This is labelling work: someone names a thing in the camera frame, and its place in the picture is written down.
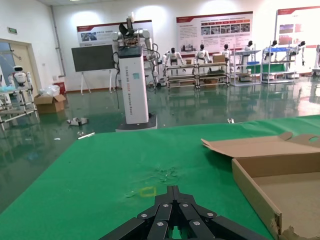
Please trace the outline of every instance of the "poster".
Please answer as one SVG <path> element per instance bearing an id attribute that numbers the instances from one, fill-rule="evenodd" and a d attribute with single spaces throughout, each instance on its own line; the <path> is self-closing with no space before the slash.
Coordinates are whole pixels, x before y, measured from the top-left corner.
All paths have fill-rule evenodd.
<path id="1" fill-rule="evenodd" d="M 178 50 L 187 57 L 201 44 L 209 53 L 221 52 L 225 44 L 242 49 L 251 40 L 252 20 L 252 11 L 177 17 Z"/>
<path id="2" fill-rule="evenodd" d="M 112 45 L 111 34 L 113 32 L 119 32 L 119 24 L 120 22 L 78 26 L 77 35 L 80 47 Z M 153 39 L 154 31 L 151 20 L 135 21 L 132 26 L 134 29 L 149 30 L 150 36 Z"/>
<path id="3" fill-rule="evenodd" d="M 320 6 L 279 9 L 276 16 L 275 39 L 280 47 L 297 45 L 305 41 L 307 48 L 320 44 L 316 23 Z"/>
<path id="4" fill-rule="evenodd" d="M 296 56 L 295 70 L 308 73 L 315 65 L 316 47 L 320 44 L 320 32 L 317 30 L 317 19 L 320 6 L 279 9 L 276 15 L 275 39 L 279 47 L 295 47 L 305 41 L 304 66 L 302 50 Z"/>

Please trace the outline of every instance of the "shiny floor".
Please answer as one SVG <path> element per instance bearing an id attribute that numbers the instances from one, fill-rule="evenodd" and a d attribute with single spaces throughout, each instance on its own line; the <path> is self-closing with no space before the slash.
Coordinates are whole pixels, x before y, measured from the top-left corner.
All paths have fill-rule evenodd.
<path id="1" fill-rule="evenodd" d="M 320 114 L 320 80 L 301 78 L 295 84 L 163 88 L 147 92 L 149 112 L 158 128 Z M 0 131 L 0 213 L 45 171 L 74 141 L 78 132 L 114 132 L 125 117 L 122 92 L 70 93 L 64 112 L 18 118 Z M 82 128 L 67 119 L 89 118 Z"/>

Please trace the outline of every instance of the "open cardboard box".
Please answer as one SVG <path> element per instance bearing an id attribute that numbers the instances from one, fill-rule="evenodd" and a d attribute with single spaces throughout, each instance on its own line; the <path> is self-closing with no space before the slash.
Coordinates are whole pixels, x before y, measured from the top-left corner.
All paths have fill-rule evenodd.
<path id="1" fill-rule="evenodd" d="M 233 158 L 235 182 L 274 239 L 320 240 L 319 136 L 202 141 Z"/>
<path id="2" fill-rule="evenodd" d="M 64 110 L 65 100 L 65 96 L 61 94 L 57 96 L 37 95 L 34 98 L 34 103 L 39 114 L 51 114 Z"/>

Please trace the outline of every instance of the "wall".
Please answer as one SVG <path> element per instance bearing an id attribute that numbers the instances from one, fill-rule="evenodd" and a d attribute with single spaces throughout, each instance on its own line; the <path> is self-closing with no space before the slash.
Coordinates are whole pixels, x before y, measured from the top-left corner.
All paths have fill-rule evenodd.
<path id="1" fill-rule="evenodd" d="M 81 75 L 75 73 L 71 48 L 79 47 L 77 26 L 125 21 L 128 13 L 135 19 L 152 20 L 154 42 L 162 54 L 177 45 L 176 17 L 253 11 L 253 36 L 257 49 L 269 45 L 275 35 L 278 9 L 317 6 L 319 0 L 117 0 L 112 2 L 57 6 L 61 48 L 65 60 L 68 91 L 78 90 Z M 91 88 L 109 86 L 107 71 L 86 73 Z"/>
<path id="2" fill-rule="evenodd" d="M 35 75 L 42 87 L 52 82 L 52 76 L 61 74 L 48 6 L 36 0 L 0 0 L 0 19 L 2 41 L 31 44 L 38 70 Z M 10 34 L 7 27 L 17 29 L 18 34 Z"/>

